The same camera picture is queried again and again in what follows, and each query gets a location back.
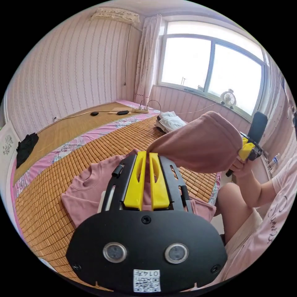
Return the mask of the person's right hand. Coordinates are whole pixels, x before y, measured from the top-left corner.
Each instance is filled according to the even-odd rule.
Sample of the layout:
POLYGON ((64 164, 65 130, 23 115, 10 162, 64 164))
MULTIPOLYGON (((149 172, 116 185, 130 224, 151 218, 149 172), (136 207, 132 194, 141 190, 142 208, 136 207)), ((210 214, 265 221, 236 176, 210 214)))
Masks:
POLYGON ((253 161, 243 161, 239 156, 236 158, 234 163, 231 165, 230 170, 233 171, 233 175, 236 179, 243 178, 244 176, 252 172, 253 161))

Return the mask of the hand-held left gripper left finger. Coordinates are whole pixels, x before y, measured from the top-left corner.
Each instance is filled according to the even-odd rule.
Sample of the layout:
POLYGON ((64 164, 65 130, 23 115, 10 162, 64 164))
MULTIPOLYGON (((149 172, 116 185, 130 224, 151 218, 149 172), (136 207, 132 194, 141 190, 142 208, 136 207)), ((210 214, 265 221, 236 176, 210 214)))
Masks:
POLYGON ((135 160, 133 161, 132 171, 123 201, 125 208, 137 211, 142 210, 145 169, 146 151, 139 151, 137 155, 135 155, 135 160))

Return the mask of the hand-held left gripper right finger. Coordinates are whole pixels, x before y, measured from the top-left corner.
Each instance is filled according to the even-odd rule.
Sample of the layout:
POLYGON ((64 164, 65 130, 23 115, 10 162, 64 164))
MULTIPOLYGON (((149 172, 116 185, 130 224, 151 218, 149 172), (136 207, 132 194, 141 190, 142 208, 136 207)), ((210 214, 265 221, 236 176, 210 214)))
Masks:
POLYGON ((151 204, 153 211, 169 209, 170 199, 160 157, 149 153, 151 204))

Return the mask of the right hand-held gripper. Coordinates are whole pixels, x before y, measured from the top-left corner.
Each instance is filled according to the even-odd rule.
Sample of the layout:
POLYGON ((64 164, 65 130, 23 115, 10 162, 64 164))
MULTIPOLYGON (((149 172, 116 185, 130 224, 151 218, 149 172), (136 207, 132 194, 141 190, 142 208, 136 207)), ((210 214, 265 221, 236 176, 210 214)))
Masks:
POLYGON ((242 137, 243 147, 239 151, 238 156, 241 160, 255 160, 256 158, 260 157, 262 154, 262 148, 259 146, 259 142, 261 140, 261 134, 244 134, 240 132, 242 137))

